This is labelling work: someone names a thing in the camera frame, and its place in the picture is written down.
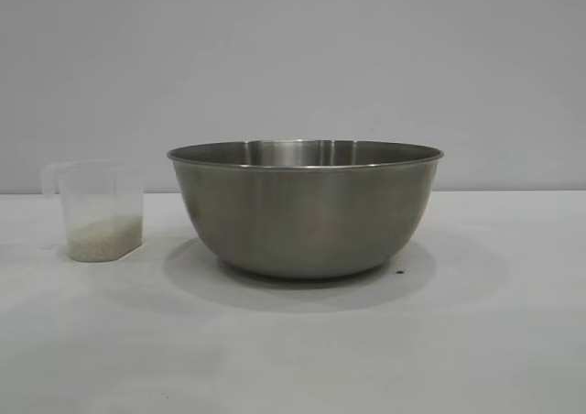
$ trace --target measuring cup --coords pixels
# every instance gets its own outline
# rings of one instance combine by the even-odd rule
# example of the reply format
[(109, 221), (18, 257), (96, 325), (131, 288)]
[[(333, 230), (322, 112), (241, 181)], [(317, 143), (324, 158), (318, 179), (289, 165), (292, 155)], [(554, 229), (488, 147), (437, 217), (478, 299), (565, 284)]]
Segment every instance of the measuring cup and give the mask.
[(118, 160), (47, 165), (46, 197), (59, 189), (70, 258), (112, 261), (142, 243), (143, 180), (140, 169)]

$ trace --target cup handle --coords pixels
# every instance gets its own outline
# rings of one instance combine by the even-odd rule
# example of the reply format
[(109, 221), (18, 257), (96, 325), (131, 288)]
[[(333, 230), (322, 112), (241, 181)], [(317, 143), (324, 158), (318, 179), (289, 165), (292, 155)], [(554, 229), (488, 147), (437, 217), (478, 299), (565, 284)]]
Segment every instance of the cup handle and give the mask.
[(40, 175), (43, 196), (47, 199), (57, 194), (57, 169), (59, 164), (48, 164)]

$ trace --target clear plastic cup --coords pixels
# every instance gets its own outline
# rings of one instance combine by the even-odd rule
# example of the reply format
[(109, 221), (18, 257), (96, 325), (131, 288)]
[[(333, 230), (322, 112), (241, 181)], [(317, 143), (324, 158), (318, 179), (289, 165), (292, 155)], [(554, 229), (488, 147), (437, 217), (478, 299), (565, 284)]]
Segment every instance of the clear plastic cup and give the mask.
[(143, 192), (138, 166), (117, 160), (51, 164), (43, 194), (60, 193), (70, 258), (112, 261), (142, 244)]

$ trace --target rice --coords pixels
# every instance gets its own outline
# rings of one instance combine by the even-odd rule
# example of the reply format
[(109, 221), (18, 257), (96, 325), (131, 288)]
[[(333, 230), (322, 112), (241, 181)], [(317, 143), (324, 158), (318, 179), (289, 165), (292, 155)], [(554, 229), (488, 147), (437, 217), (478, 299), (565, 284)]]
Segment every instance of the rice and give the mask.
[(139, 247), (143, 236), (140, 215), (116, 216), (73, 229), (69, 255), (76, 261), (112, 261)]

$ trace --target bowl rim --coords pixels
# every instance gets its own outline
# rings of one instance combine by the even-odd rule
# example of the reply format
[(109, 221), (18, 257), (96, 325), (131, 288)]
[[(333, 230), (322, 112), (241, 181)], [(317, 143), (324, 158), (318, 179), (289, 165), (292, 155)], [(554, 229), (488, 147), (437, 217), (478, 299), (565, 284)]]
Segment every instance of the bowl rim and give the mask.
[[(295, 143), (295, 142), (351, 142), (354, 144), (359, 143), (370, 143), (387, 146), (402, 146), (402, 147), (413, 147), (420, 150), (425, 150), (432, 154), (426, 158), (403, 160), (398, 162), (381, 162), (374, 164), (359, 164), (359, 165), (300, 165), (300, 166), (276, 166), (276, 165), (252, 165), (252, 164), (226, 164), (222, 162), (208, 162), (203, 160), (195, 160), (188, 158), (181, 158), (177, 156), (178, 153), (195, 147), (209, 147), (209, 146), (221, 146), (227, 144), (256, 144), (256, 143)], [(421, 146), (418, 144), (409, 144), (403, 142), (386, 142), (386, 141), (369, 141), (369, 140), (348, 140), (348, 139), (259, 139), (250, 141), (223, 141), (223, 142), (211, 142), (204, 144), (195, 144), (191, 146), (173, 148), (167, 153), (167, 157), (174, 162), (181, 162), (184, 164), (202, 166), (202, 167), (215, 167), (224, 169), (263, 169), (263, 170), (279, 170), (279, 171), (300, 171), (300, 170), (312, 170), (312, 171), (328, 171), (336, 169), (380, 169), (388, 167), (404, 167), (414, 164), (429, 163), (436, 160), (440, 160), (444, 157), (444, 152), (438, 148)]]

